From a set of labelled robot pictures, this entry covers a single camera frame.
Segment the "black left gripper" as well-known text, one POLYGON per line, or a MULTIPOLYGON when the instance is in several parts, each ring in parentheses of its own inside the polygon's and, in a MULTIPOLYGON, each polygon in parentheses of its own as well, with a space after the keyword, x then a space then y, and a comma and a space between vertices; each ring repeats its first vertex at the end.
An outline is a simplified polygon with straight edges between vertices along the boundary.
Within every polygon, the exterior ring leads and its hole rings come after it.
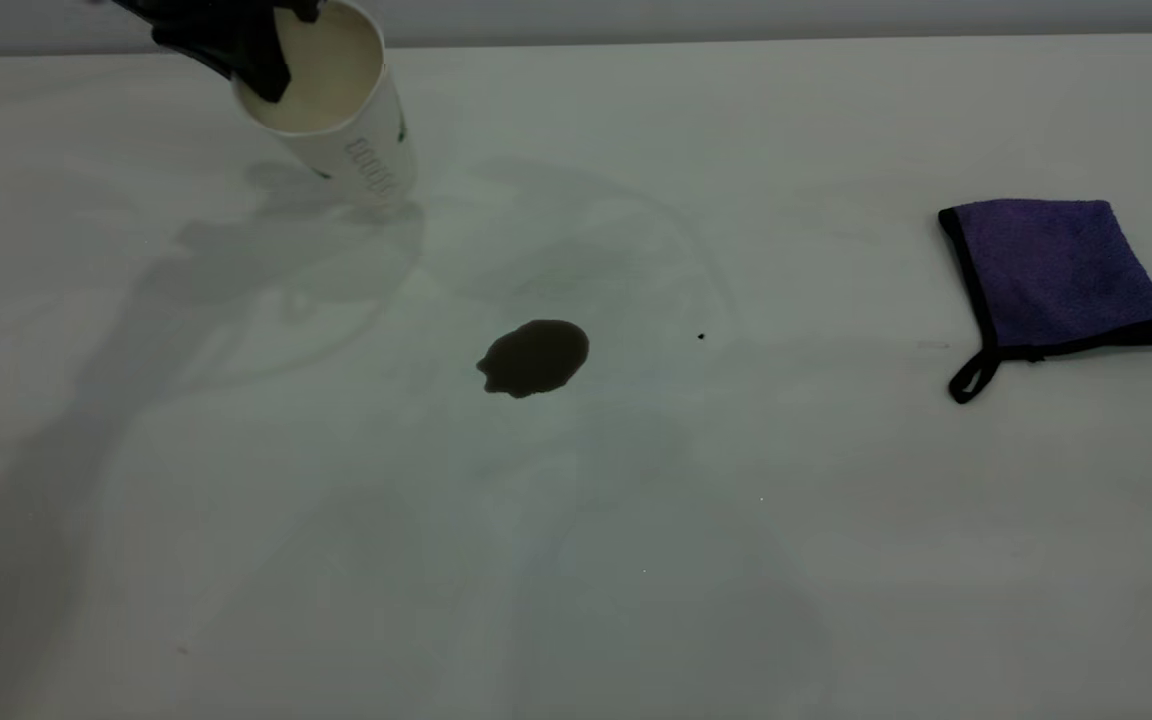
POLYGON ((230 79, 238 74, 262 100, 278 103, 291 85, 276 28, 276 10, 312 24, 323 1, 114 1, 151 26, 151 38, 230 79))

